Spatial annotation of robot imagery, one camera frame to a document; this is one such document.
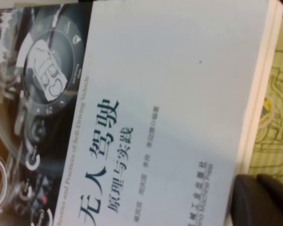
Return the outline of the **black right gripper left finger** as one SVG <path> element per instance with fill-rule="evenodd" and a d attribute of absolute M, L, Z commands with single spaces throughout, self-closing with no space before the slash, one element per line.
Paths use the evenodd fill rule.
<path fill-rule="evenodd" d="M 234 226 L 277 226 L 281 213 L 267 191 L 248 175 L 237 175 L 234 181 L 231 217 Z"/>

